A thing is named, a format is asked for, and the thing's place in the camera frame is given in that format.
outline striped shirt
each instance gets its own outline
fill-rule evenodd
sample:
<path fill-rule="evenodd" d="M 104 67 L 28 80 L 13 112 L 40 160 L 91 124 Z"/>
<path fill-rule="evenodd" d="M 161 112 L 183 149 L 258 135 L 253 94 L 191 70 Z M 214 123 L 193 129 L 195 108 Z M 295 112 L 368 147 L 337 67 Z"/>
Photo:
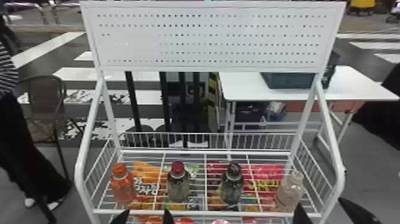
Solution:
<path fill-rule="evenodd" d="M 19 76 L 8 51 L 0 42 L 0 99 L 13 91 L 18 84 Z"/>

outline black pole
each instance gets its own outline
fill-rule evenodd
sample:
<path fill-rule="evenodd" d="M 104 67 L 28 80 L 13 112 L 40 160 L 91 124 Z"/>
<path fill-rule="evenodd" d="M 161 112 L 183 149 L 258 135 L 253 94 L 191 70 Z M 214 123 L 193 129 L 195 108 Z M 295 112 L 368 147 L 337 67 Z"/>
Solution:
<path fill-rule="evenodd" d="M 128 92 L 130 98 L 130 106 L 132 108 L 133 120 L 135 121 L 135 128 L 137 132 L 142 132 L 142 125 L 140 123 L 138 101 L 136 100 L 135 84 L 133 83 L 133 76 L 131 71 L 125 71 L 126 83 L 128 85 Z"/>
<path fill-rule="evenodd" d="M 198 72 L 193 72 L 195 132 L 199 132 L 200 130 L 199 119 L 201 113 L 200 113 L 199 86 L 200 86 L 200 74 Z"/>
<path fill-rule="evenodd" d="M 185 73 L 179 72 L 179 84 L 180 84 L 180 117 L 181 117 L 181 128 L 182 132 L 186 132 L 186 81 Z M 188 136 L 183 134 L 183 147 L 188 147 Z"/>
<path fill-rule="evenodd" d="M 161 83 L 162 109 L 164 110 L 165 131 L 171 132 L 170 107 L 169 107 L 169 102 L 168 102 L 167 75 L 164 71 L 160 72 L 160 83 Z"/>

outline black pants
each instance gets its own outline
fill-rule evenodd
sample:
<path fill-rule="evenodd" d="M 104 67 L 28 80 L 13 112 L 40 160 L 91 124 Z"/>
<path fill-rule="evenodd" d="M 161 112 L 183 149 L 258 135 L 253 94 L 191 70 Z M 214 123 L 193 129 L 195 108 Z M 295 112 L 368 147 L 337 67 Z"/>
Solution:
<path fill-rule="evenodd" d="M 13 94 L 0 99 L 0 167 L 27 197 L 31 188 L 46 197 L 48 203 L 65 196 L 71 186 L 34 146 Z"/>

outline white wire display rack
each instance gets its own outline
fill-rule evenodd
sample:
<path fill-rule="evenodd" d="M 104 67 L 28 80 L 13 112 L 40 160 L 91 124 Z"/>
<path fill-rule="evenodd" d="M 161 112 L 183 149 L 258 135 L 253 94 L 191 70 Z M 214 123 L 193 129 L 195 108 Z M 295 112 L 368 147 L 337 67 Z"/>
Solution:
<path fill-rule="evenodd" d="M 243 223 L 246 217 L 259 223 L 290 223 L 293 213 L 271 209 L 273 203 L 268 203 L 265 193 L 273 194 L 268 190 L 270 183 L 299 170 L 307 187 L 301 204 L 310 218 L 326 221 L 343 191 L 345 177 L 320 80 L 345 8 L 343 2 L 88 1 L 81 5 L 98 81 L 75 182 L 93 224 L 108 223 L 125 209 L 114 201 L 110 190 L 113 163 L 132 168 L 134 161 L 142 161 L 165 168 L 176 160 L 198 168 L 190 182 L 190 197 L 198 208 L 171 209 L 175 217 L 190 216 L 195 223 L 218 218 Z M 103 74 L 108 70 L 297 71 L 317 75 L 296 133 L 117 133 L 115 123 L 110 122 L 108 139 L 95 150 L 90 147 L 90 137 L 100 99 L 108 96 Z M 327 177 L 302 139 L 315 96 L 327 132 L 333 178 Z M 103 97 L 103 102 L 108 120 L 113 121 L 110 99 Z M 182 147 L 184 139 L 187 148 Z M 96 154 L 95 159 L 88 159 L 89 154 Z M 212 203 L 218 191 L 212 181 L 219 177 L 207 172 L 215 161 L 222 166 L 237 161 L 248 174 L 245 193 L 246 189 L 252 193 L 243 196 L 235 210 L 217 211 L 219 204 Z M 257 166 L 280 167 L 277 179 L 269 179 L 266 188 L 257 187 Z M 138 223 L 139 215 L 162 215 L 162 209 L 172 205 L 165 200 L 165 179 L 162 169 L 159 172 L 153 194 L 140 210 L 131 209 L 129 223 Z"/>

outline white shoe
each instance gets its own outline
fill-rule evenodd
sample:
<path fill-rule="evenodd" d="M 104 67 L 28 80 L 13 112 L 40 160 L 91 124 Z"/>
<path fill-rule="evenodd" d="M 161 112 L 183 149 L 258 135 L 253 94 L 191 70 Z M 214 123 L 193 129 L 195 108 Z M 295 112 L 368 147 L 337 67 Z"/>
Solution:
<path fill-rule="evenodd" d="M 64 201 L 65 198 L 62 198 L 58 201 L 54 201 L 52 203 L 48 203 L 47 207 L 49 208 L 50 211 L 53 211 L 54 209 L 56 209 L 58 206 L 61 205 L 61 203 Z"/>
<path fill-rule="evenodd" d="M 33 198 L 25 198 L 25 207 L 31 208 L 35 205 L 36 201 Z"/>

